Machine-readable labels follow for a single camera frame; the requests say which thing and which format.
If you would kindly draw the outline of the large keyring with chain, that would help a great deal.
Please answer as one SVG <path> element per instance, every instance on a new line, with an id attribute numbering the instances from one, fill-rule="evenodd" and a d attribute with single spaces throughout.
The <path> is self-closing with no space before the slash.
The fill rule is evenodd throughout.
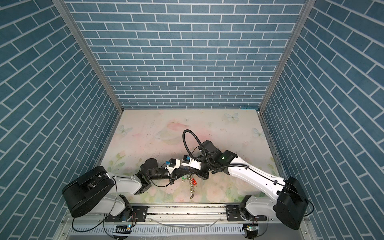
<path id="1" fill-rule="evenodd" d="M 190 184 L 190 199 L 193 199 L 195 196 L 195 186 Z"/>

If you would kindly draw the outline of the bunch of coloured key tags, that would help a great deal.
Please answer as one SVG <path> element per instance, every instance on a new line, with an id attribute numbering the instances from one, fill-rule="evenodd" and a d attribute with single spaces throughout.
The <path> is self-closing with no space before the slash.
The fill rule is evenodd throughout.
<path id="1" fill-rule="evenodd" d="M 196 185 L 197 185 L 197 182 L 196 182 L 196 180 L 193 178 L 192 175 L 186 175 L 186 176 L 183 176 L 183 177 L 182 177 L 182 180 L 189 180 L 191 185 L 193 185 L 193 186 L 196 186 Z"/>

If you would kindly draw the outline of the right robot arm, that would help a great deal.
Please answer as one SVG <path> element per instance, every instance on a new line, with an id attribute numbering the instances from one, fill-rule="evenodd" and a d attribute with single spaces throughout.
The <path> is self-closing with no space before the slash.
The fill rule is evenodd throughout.
<path id="1" fill-rule="evenodd" d="M 193 156 L 187 148 L 186 134 L 191 134 L 198 143 L 201 155 Z M 301 183 L 294 177 L 284 179 L 268 174 L 244 161 L 231 151 L 221 152 L 211 141 L 201 142 L 191 130 L 184 130 L 182 140 L 190 162 L 199 162 L 204 174 L 225 173 L 238 178 L 262 191 L 271 200 L 269 204 L 258 203 L 256 197 L 243 200 L 246 212 L 252 216 L 275 214 L 278 220 L 293 230 L 298 230 L 308 206 L 314 204 L 308 199 Z"/>

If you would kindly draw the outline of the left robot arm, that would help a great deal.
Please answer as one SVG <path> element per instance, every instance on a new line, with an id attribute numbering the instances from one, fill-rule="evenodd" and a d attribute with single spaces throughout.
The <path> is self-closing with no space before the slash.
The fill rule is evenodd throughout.
<path id="1" fill-rule="evenodd" d="M 168 187 L 192 170 L 177 159 L 170 159 L 162 167 L 156 159 L 147 159 L 132 176 L 114 175 L 99 166 L 66 185 L 62 195 L 73 218 L 91 213 L 118 216 L 131 207 L 124 193 L 143 194 L 155 185 L 154 180 L 169 180 Z"/>

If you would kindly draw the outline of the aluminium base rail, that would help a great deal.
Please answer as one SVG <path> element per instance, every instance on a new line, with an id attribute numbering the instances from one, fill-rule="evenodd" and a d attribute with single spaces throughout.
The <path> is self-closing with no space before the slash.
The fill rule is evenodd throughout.
<path id="1" fill-rule="evenodd" d="M 288 211 L 283 210 L 278 213 L 278 207 L 273 207 L 272 202 L 267 199 L 257 199 L 256 202 L 250 204 L 154 204 L 148 205 L 148 213 L 145 222 L 172 222 L 172 223 L 189 223 L 196 222 L 201 224 L 203 221 L 216 220 L 222 218 L 227 221 L 226 205 L 239 205 L 240 208 L 245 208 L 253 216 L 263 215 L 267 216 L 267 219 L 278 219 L 286 226 L 292 224 L 292 229 L 297 229 L 301 224 L 301 221 L 293 222 Z M 101 217 L 99 220 L 104 221 L 108 214 L 103 214 L 102 210 L 92 210 L 88 214 L 80 217 L 83 222 L 94 220 L 96 217 Z"/>

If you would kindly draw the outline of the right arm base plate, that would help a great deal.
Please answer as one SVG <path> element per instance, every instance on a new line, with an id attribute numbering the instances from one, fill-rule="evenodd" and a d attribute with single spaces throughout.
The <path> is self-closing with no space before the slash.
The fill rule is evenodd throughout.
<path id="1" fill-rule="evenodd" d="M 240 221 L 267 221 L 267 216 L 257 215 L 253 216 L 245 208 L 240 208 L 239 205 L 226 205 L 226 216 L 228 222 L 240 222 Z"/>

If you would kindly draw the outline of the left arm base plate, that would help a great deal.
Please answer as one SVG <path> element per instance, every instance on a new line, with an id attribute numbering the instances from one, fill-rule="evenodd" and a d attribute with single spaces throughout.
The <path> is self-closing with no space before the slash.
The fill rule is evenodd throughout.
<path id="1" fill-rule="evenodd" d="M 118 216 L 108 216 L 106 223 L 141 223 L 145 222 L 148 206 L 132 206 L 124 209 Z"/>

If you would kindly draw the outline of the right corner aluminium post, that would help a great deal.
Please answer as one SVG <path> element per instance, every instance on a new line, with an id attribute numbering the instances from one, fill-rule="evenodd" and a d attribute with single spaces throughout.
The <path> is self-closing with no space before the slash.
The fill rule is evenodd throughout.
<path id="1" fill-rule="evenodd" d="M 274 75 L 272 76 L 271 78 L 271 81 L 266 89 L 266 93 L 262 99 L 262 102 L 260 104 L 260 107 L 259 107 L 259 113 L 262 114 L 265 110 L 266 110 L 266 107 L 267 107 L 267 104 L 268 104 L 268 101 L 273 93 L 273 90 L 275 88 L 275 86 L 277 85 L 278 81 L 279 81 L 279 77 L 281 76 L 282 74 L 282 71 L 288 61 L 288 58 L 295 46 L 295 43 L 297 42 L 298 40 L 298 37 L 304 27 L 304 24 L 307 20 L 307 18 L 309 17 L 309 14 L 315 4 L 315 0 L 308 0 L 308 1 L 305 1 L 305 4 L 299 14 L 299 17 L 298 17 L 298 21 L 297 23 L 295 24 L 294 28 L 293 28 L 293 31 L 290 35 L 290 38 L 287 42 L 287 45 L 284 49 L 284 52 L 281 56 L 281 59 L 279 60 L 279 64 L 278 66 L 276 67 L 276 70 L 274 72 Z"/>

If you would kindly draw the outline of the corner aluminium post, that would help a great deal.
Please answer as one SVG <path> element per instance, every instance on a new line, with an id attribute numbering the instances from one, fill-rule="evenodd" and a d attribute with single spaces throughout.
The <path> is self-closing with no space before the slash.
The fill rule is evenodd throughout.
<path id="1" fill-rule="evenodd" d="M 78 43 L 80 49 L 82 50 L 85 57 L 87 58 L 92 69 L 94 70 L 97 77 L 99 78 L 99 81 L 104 86 L 105 90 L 107 91 L 107 93 L 108 93 L 109 97 L 111 98 L 112 102 L 114 103 L 116 109 L 121 114 L 124 111 L 124 108 L 122 107 L 120 101 L 118 100 L 116 94 L 114 93 L 114 91 L 113 91 L 110 83 L 108 82 L 103 70 L 101 69 L 101 67 L 100 67 L 99 63 L 97 62 L 92 50 L 90 49 L 86 39 L 84 38 L 81 30 L 79 29 L 74 17 L 70 13 L 65 1 L 52 0 L 52 2 L 55 5 L 55 7 L 58 10 L 61 17 L 63 18 L 64 22 L 68 26 L 70 32 L 72 33 L 72 35 L 75 38 L 76 42 Z"/>
<path id="2" fill-rule="evenodd" d="M 276 67 L 276 70 L 274 72 L 274 75 L 272 76 L 271 78 L 271 81 L 266 89 L 266 93 L 262 99 L 262 102 L 260 104 L 260 107 L 259 107 L 259 113 L 262 114 L 265 110 L 266 110 L 266 107 L 267 107 L 267 104 L 268 104 L 268 101 L 273 93 L 273 90 L 275 88 L 275 86 L 277 85 L 278 81 L 279 81 L 279 77 L 281 76 L 282 74 L 282 71 L 288 61 L 288 58 L 295 46 L 295 43 L 297 42 L 298 40 L 298 37 L 304 27 L 304 24 L 307 20 L 307 18 L 309 17 L 309 14 L 315 4 L 315 0 L 308 0 L 308 1 L 305 1 L 305 4 L 299 14 L 299 17 L 298 17 L 298 21 L 297 23 L 295 24 L 294 28 L 293 28 L 293 31 L 290 35 L 290 38 L 287 42 L 287 45 L 284 49 L 284 52 L 281 56 L 281 59 L 279 60 L 279 64 L 278 66 Z"/>

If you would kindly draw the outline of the left corner aluminium post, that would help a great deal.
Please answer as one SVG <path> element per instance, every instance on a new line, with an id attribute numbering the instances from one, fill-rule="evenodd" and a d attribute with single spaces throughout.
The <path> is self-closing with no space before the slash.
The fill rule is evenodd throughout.
<path id="1" fill-rule="evenodd" d="M 124 111 L 124 108 L 122 107 L 120 101 L 118 100 L 116 94 L 114 93 L 114 91 L 113 91 L 110 83 L 108 82 L 103 70 L 101 69 L 101 67 L 100 67 L 99 63 L 97 62 L 92 50 L 90 49 L 86 39 L 84 38 L 81 30 L 79 29 L 74 17 L 70 13 L 65 1 L 52 0 L 52 2 L 55 5 L 55 7 L 58 10 L 61 17 L 63 18 L 64 22 L 68 26 L 70 32 L 72 33 L 72 35 L 75 38 L 76 42 L 78 43 L 80 49 L 82 50 L 85 57 L 87 58 L 92 69 L 94 70 L 97 77 L 99 78 L 99 81 L 104 86 L 105 90 L 107 91 L 107 93 L 108 93 L 109 97 L 111 98 L 112 102 L 114 103 L 116 109 L 121 114 Z"/>

